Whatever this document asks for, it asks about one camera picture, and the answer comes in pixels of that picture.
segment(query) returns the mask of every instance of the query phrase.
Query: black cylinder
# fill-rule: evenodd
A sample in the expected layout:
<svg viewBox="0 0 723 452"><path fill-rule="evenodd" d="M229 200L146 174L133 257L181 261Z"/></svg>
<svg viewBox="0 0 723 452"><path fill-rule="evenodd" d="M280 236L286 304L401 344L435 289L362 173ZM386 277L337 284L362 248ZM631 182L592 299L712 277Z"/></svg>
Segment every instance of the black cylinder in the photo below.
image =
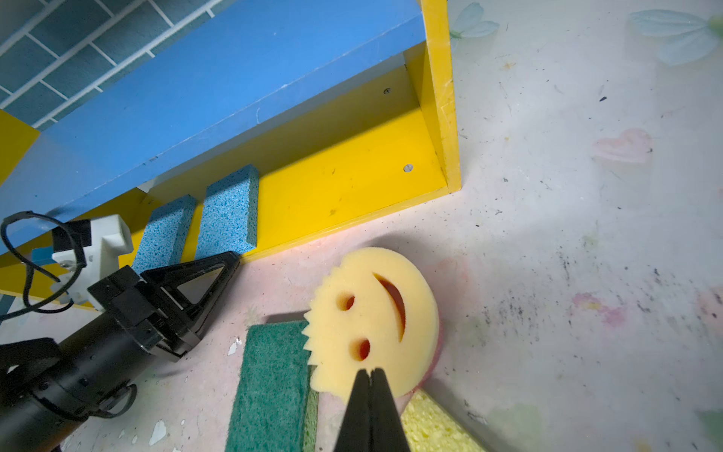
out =
<svg viewBox="0 0 723 452"><path fill-rule="evenodd" d="M0 402L0 451L51 451L154 359L108 313L60 349L58 363Z"/></svg>

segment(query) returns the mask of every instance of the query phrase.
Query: white grout line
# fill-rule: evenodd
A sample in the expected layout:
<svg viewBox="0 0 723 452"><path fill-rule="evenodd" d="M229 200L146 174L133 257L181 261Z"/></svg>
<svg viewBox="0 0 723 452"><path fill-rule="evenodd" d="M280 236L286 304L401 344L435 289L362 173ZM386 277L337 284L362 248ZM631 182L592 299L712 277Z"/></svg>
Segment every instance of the white grout line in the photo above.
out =
<svg viewBox="0 0 723 452"><path fill-rule="evenodd" d="M109 16L113 17L113 12L100 0L95 0L95 3L98 4L101 8L103 8L103 11L105 11Z"/></svg>
<svg viewBox="0 0 723 452"><path fill-rule="evenodd" d="M161 15L161 17L163 18L163 20L166 21L166 23L168 24L169 27L174 26L174 23L171 22L171 20L168 18L168 16L166 16L166 13L161 11L161 8L159 8L158 5L155 4L155 2L153 0L148 0L148 3L150 3L150 5L153 7L153 9L155 9L155 11Z"/></svg>
<svg viewBox="0 0 723 452"><path fill-rule="evenodd" d="M45 80L41 80L40 83L42 83L43 85L45 85L46 88L48 88L50 91L54 92L55 94L59 95L60 97L62 97L62 98L65 99L66 101L68 100L68 96L66 96L65 94L61 93L61 92L58 91L57 89L55 89L55 88L53 88L52 86L50 86L50 85L48 84L48 82L46 82Z"/></svg>
<svg viewBox="0 0 723 452"><path fill-rule="evenodd" d="M110 56L106 55L106 52L102 51L100 47L98 47L94 42L91 41L88 43L88 45L93 47L95 51L97 51L103 58L107 59L108 63L113 64L114 66L118 66L118 64L116 64L116 62L113 61Z"/></svg>
<svg viewBox="0 0 723 452"><path fill-rule="evenodd" d="M25 33L31 31L35 26L40 23L41 20L45 19L50 13L55 11L57 7L63 4L65 0L53 0L47 7L43 8L39 13L32 16L25 25L22 26L18 31L13 33L7 40L0 46L0 55L7 52L7 49L11 48L13 44L22 39Z"/></svg>
<svg viewBox="0 0 723 452"><path fill-rule="evenodd" d="M45 44L41 43L35 36L31 35L30 33L25 33L27 37L29 37L34 43L38 44L40 47L43 48L44 51L48 52L50 55L54 56L55 59L60 58L58 54L53 52L51 49L48 48Z"/></svg>
<svg viewBox="0 0 723 452"><path fill-rule="evenodd" d="M40 74L34 76L32 79L30 79L28 82L26 82L22 87L20 87L18 90L16 90L13 95L5 99L4 101L0 102L0 110L7 107L12 101L19 98L21 95L25 93L25 91L29 90L34 86L35 83L39 82L40 80L44 79L46 75L50 74L52 71L57 69L58 66L63 64L64 62L68 61L73 55L78 53L78 51L85 47L88 43L92 42L94 39L96 39L98 36L102 35L107 29L115 25L120 19L123 19L128 13L136 9L141 3L143 3L145 0L134 0L131 4L129 4L127 7L123 8L120 13L116 14L115 16L108 19L106 23L101 25L99 28L96 28L94 32L89 34L85 37L82 41L80 41L78 44L75 45L75 47L71 48L67 52L65 52L59 59L55 60L50 66L46 67L42 71L40 71Z"/></svg>
<svg viewBox="0 0 723 452"><path fill-rule="evenodd" d="M64 108L66 108L66 107L67 107L68 105L70 105L71 103L77 101L77 100L80 99L82 96L86 95L89 91L95 89L95 86L100 85L100 84L102 84L103 82L105 82L107 79L113 77L115 74L117 74L118 72L120 72L121 70L123 70L123 68L125 68L125 66L128 66L128 65L131 64L133 61L135 61L136 58L138 58L139 56L145 54L145 53L148 52L150 49L156 47L158 44L162 43L168 36L173 35L176 31L182 29L183 27L185 27L185 26L188 25L189 23L193 22L193 21L196 20L201 14L205 14L205 13L206 13L206 9L209 9L209 8L211 8L211 7L213 7L213 6L215 6L216 4L221 3L221 2L222 2L222 0L210 0L207 4L203 5L203 6L200 7L199 9L196 9L196 10L193 11L191 14L187 15L187 16L184 17L182 20L180 20L176 25L174 25L173 28L169 28L168 30L166 30L166 31L164 31L163 33L161 33L158 37L156 37L156 39L152 40L151 42L149 42L148 44L146 44L145 46L143 46L143 48L141 48L140 50L136 51L136 53L132 54L131 56L129 56L129 57L126 58L125 60L119 62L119 63L118 63L118 66L116 66L116 67L114 67L113 69L111 69L110 71L106 72L105 74L103 74L102 76L100 76L97 80L95 80L95 81L92 82L90 85L88 85L86 88L82 89L80 92L76 93L73 97L71 97L71 98L68 99L67 101L63 102L60 106L56 107L53 111L51 111L50 113L48 113L48 114L46 114L45 116L43 116L42 118L40 118L40 120L36 121L36 122L33 124L33 127L38 128L43 122L45 122L45 121L47 121L48 119L52 118L53 116L55 116L56 114L58 114L60 111L63 111Z"/></svg>

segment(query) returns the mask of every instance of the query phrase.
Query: eye hole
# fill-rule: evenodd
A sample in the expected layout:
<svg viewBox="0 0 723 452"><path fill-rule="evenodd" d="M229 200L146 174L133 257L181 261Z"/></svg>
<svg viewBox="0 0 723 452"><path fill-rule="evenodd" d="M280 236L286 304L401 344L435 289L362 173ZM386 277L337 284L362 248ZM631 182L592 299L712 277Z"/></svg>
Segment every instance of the eye hole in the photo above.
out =
<svg viewBox="0 0 723 452"><path fill-rule="evenodd" d="M389 282L384 276L377 275L374 273L374 277L379 281L379 284L389 293L389 297L392 299L394 310L397 313L397 327L399 329L399 341L402 342L404 337L404 330L406 328L406 311L404 310L404 300L402 294L397 289L397 286Z"/></svg>
<svg viewBox="0 0 723 452"><path fill-rule="evenodd" d="M336 298L336 306L340 311L348 311L354 306L353 294L341 294Z"/></svg>
<svg viewBox="0 0 723 452"><path fill-rule="evenodd" d="M357 339L349 344L349 354L356 361L364 361L369 356L372 345L369 339Z"/></svg>

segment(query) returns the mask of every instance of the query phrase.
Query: blue flower petal print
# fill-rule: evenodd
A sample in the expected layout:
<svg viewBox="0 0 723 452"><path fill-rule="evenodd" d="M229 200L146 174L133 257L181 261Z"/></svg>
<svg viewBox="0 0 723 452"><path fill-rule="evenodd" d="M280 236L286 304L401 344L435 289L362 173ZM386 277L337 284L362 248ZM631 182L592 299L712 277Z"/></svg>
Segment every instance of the blue flower petal print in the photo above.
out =
<svg viewBox="0 0 723 452"><path fill-rule="evenodd" d="M482 20L484 16L484 8L479 3L468 5L459 13L457 20L450 28L450 40L452 51L457 48L457 44L462 38L481 38L494 33L500 24L490 20Z"/></svg>
<svg viewBox="0 0 723 452"><path fill-rule="evenodd" d="M658 59L668 66L690 63L710 54L723 36L723 18L706 21L686 12L648 9L628 16L643 36L670 36L658 50Z"/></svg>

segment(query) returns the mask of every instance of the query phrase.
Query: tile wall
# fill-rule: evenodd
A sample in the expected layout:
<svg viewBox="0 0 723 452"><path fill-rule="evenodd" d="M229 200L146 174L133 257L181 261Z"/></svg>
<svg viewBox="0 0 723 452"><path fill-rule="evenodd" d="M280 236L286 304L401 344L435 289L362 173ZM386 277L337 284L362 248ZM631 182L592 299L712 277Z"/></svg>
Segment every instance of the tile wall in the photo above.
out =
<svg viewBox="0 0 723 452"><path fill-rule="evenodd" d="M235 0L0 4L0 109L45 130Z"/></svg>

